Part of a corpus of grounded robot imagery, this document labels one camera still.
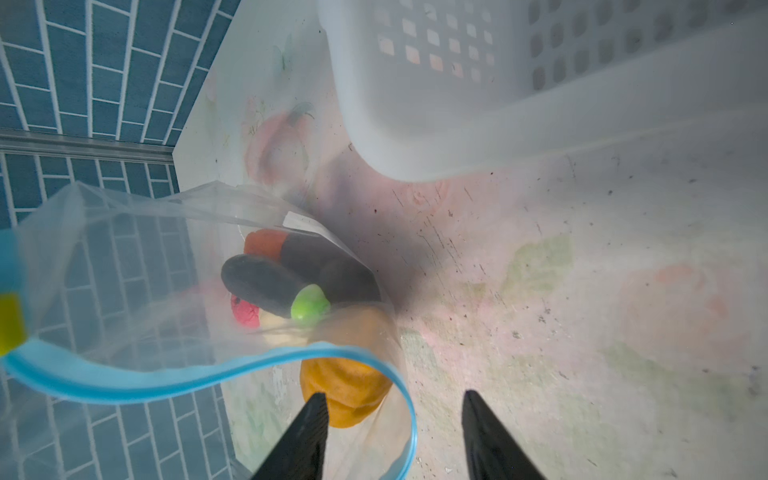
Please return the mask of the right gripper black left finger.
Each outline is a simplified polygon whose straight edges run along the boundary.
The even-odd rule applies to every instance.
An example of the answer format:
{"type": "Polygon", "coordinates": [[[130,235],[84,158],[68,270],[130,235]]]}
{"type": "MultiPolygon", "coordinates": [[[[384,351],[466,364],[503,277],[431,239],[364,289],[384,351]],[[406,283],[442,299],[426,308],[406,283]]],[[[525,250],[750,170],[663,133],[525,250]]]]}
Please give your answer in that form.
{"type": "Polygon", "coordinates": [[[252,480],[320,480],[323,476],[329,413],[326,395],[313,394],[252,480]]]}

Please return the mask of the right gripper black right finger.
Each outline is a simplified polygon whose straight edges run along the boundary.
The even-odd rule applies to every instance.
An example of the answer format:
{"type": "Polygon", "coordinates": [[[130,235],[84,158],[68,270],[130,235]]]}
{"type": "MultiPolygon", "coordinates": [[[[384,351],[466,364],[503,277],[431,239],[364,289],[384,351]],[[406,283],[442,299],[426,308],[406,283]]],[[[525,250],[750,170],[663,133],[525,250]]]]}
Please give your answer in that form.
{"type": "Polygon", "coordinates": [[[462,431],[470,479],[545,479],[475,390],[464,393],[462,431]]]}

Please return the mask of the yellow toy fruit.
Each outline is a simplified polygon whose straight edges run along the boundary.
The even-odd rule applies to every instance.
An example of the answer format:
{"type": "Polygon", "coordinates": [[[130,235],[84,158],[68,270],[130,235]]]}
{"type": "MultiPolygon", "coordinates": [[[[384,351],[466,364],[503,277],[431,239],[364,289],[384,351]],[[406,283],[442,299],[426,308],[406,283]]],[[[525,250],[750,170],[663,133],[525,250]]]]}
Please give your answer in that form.
{"type": "MultiPolygon", "coordinates": [[[[333,312],[316,325],[310,341],[358,346],[384,351],[394,335],[389,315],[373,305],[351,305],[333,312]]],[[[356,360],[328,357],[301,362],[299,383],[303,397],[326,395],[329,423],[337,429],[358,425],[382,403],[392,381],[377,369],[356,360]]]]}

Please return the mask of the cream toy bun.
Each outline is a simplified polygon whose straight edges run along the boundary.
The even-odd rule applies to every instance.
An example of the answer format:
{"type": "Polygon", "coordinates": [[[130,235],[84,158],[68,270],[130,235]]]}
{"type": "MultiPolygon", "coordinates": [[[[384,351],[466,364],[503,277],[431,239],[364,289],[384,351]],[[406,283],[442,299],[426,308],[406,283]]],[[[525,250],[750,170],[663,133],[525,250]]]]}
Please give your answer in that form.
{"type": "Polygon", "coordinates": [[[279,317],[266,310],[259,311],[258,340],[267,348],[303,347],[308,343],[312,328],[297,324],[290,318],[279,317]]]}

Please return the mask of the pink toy fruit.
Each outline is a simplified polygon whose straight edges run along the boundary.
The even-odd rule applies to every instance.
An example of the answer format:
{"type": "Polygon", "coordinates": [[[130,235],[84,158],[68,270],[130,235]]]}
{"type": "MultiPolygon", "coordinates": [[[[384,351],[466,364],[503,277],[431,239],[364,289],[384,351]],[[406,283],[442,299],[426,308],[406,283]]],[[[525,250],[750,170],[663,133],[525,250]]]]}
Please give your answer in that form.
{"type": "Polygon", "coordinates": [[[260,309],[235,296],[231,296],[231,310],[232,314],[237,321],[243,327],[258,329],[260,327],[260,309]]]}

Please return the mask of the clear zip top bag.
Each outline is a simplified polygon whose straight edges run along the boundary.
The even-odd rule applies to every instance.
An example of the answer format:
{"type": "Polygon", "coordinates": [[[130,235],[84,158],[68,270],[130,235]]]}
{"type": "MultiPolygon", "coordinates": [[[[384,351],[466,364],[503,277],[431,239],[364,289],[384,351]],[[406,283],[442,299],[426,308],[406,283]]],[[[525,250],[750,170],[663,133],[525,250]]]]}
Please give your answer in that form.
{"type": "Polygon", "coordinates": [[[2,477],[249,478],[308,400],[301,362],[336,357],[392,387],[358,425],[329,423],[322,478],[404,478],[416,415],[375,274],[381,301],[330,303],[309,327],[377,306],[394,324],[383,352],[311,336],[267,348],[237,323],[221,280],[260,229],[317,234],[360,261],[295,206],[220,182],[159,199],[76,182],[3,228],[2,477]]]}

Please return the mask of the dark purple toy eggplant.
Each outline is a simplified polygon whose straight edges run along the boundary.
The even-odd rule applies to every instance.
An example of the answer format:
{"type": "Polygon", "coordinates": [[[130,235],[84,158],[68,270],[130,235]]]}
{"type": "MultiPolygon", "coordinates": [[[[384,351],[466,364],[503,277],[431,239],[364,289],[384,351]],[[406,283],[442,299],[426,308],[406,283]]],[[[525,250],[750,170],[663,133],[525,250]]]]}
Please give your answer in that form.
{"type": "Polygon", "coordinates": [[[235,255],[224,262],[221,280],[240,303],[304,327],[319,322],[331,308],[320,286],[267,257],[235,255]]]}

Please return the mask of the dark toy avocado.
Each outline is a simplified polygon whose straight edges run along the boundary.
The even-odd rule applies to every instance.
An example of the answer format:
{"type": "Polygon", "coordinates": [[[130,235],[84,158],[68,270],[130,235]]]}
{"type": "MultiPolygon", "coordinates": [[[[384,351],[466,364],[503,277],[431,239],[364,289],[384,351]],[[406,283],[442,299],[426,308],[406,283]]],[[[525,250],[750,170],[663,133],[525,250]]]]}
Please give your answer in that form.
{"type": "Polygon", "coordinates": [[[280,250],[280,263],[318,285],[331,304],[382,300],[371,270],[320,235],[289,233],[280,250]]]}

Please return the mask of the orange toy fruit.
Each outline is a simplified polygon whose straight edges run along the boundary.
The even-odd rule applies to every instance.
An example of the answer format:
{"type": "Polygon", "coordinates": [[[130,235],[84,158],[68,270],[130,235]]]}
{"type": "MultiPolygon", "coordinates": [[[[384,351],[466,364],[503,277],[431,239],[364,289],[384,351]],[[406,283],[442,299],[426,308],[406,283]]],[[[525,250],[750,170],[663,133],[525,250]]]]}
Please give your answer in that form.
{"type": "Polygon", "coordinates": [[[269,258],[278,262],[281,251],[289,234],[285,231],[260,229],[250,232],[245,237],[243,253],[269,258]]]}

